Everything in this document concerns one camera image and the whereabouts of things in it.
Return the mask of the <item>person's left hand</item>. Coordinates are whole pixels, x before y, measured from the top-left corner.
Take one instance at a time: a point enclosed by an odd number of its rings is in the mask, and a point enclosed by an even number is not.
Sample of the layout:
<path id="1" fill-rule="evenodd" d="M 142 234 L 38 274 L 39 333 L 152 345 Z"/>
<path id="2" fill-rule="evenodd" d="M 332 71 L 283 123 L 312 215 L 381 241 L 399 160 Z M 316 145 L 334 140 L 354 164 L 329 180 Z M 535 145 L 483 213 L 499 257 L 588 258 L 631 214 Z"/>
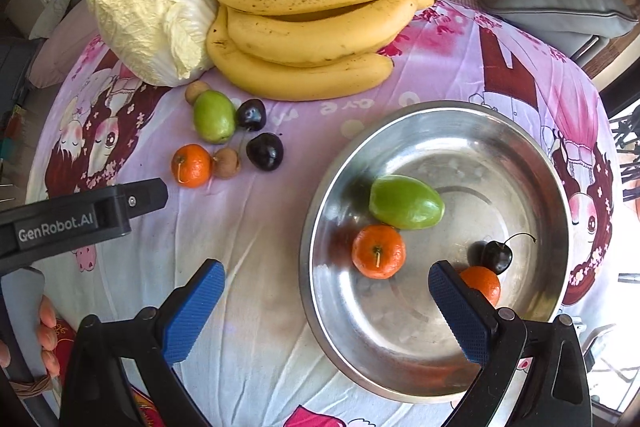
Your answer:
<path id="1" fill-rule="evenodd" d="M 41 360 L 51 378 L 60 376 L 60 362 L 54 353 L 58 345 L 58 335 L 55 332 L 55 309 L 51 300 L 43 296 L 39 307 L 40 323 L 36 328 L 36 337 L 41 346 Z"/>

